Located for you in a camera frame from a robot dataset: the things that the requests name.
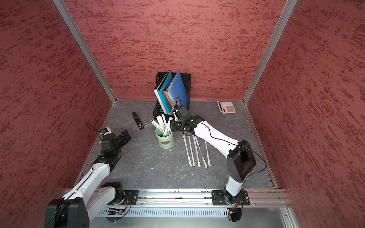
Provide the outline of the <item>straw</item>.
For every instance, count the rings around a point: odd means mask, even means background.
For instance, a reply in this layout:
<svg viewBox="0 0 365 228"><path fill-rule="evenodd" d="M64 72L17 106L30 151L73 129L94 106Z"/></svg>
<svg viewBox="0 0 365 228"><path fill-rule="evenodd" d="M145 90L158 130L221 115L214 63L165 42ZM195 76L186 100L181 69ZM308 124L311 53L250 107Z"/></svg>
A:
<svg viewBox="0 0 365 228"><path fill-rule="evenodd" d="M192 161L193 161L193 167L196 167L195 166L195 160L194 160L194 154L193 154L193 148L192 148L192 142L191 142L191 138L188 136L188 140L189 140L189 146L190 146L190 152L191 152L191 158L192 158Z"/></svg>
<svg viewBox="0 0 365 228"><path fill-rule="evenodd" d="M205 148L206 148L206 154L207 154L207 161L208 161L208 167L211 167L211 161L210 161L210 155L209 155L209 150L208 150L208 143L207 141L205 141Z"/></svg>
<svg viewBox="0 0 365 228"><path fill-rule="evenodd" d="M184 145L185 145L185 149L186 149L186 154L187 154L187 157L188 157L188 162L189 162L189 165L190 167L192 167L192 161L191 161L191 158L190 158L190 155L189 155L189 150L188 150L188 147L187 147L187 142L186 142L186 137L185 135L183 134L183 140L184 140Z"/></svg>
<svg viewBox="0 0 365 228"><path fill-rule="evenodd" d="M196 151L196 157L197 157L198 167L201 167L201 163L200 163L200 160L199 160L198 148L197 148L197 143L196 143L195 136L193 136L193 142L194 142L194 147L195 147L195 151Z"/></svg>
<svg viewBox="0 0 365 228"><path fill-rule="evenodd" d="M202 153L202 151L201 151L201 147L200 147L199 141L198 141L198 139L197 139L197 137L196 137L196 136L194 137L194 139L195 139L195 142L196 142L196 144L197 144L198 152L200 153L200 156L201 156L201 158L202 158L202 160L203 160L203 163L204 163L204 167L205 167L205 169L206 169L206 168L208 168L208 166L207 166L206 160L205 160L205 158L204 158L204 156L203 156L203 153Z"/></svg>

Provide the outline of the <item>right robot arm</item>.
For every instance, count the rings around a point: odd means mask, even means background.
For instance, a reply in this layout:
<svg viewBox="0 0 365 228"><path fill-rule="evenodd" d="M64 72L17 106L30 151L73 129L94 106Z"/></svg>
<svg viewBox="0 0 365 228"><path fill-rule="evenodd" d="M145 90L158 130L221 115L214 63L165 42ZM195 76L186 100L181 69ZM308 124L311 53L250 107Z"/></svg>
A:
<svg viewBox="0 0 365 228"><path fill-rule="evenodd" d="M172 131L190 133L205 140L227 159L229 179L223 195L229 205L237 204L243 183L257 164L250 144L224 135L201 116L192 116L182 104L176 106L173 113L176 119L170 123Z"/></svg>

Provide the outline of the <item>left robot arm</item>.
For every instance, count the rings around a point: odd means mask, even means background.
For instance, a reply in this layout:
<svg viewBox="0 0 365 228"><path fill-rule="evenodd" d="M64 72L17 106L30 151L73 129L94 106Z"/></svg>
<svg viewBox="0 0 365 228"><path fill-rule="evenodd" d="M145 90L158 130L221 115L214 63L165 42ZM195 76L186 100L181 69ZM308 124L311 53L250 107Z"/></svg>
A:
<svg viewBox="0 0 365 228"><path fill-rule="evenodd" d="M45 214L46 228L88 228L109 203L127 207L132 204L120 182L102 181L121 158L121 148L130 140L128 131L116 135L109 128L100 131L101 153L87 174L62 198L52 200Z"/></svg>

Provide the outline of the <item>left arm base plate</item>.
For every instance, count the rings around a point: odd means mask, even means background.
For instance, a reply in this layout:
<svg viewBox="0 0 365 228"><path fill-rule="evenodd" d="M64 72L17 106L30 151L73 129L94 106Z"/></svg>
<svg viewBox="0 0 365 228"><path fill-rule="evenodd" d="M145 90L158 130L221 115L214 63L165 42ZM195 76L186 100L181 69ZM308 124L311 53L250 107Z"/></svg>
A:
<svg viewBox="0 0 365 228"><path fill-rule="evenodd" d="M123 190L121 194L121 196L117 197L116 201L112 202L113 205L134 206L137 204L139 190Z"/></svg>

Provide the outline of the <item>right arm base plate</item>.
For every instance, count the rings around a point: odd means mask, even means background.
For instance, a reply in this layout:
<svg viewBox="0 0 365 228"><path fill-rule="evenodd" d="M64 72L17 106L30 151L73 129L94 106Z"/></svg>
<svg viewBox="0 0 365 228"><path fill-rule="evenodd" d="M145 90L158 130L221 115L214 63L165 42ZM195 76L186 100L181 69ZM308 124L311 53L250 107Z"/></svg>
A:
<svg viewBox="0 0 365 228"><path fill-rule="evenodd" d="M226 190L212 191L213 205L249 206L250 200L247 191L241 190L236 196L230 195Z"/></svg>

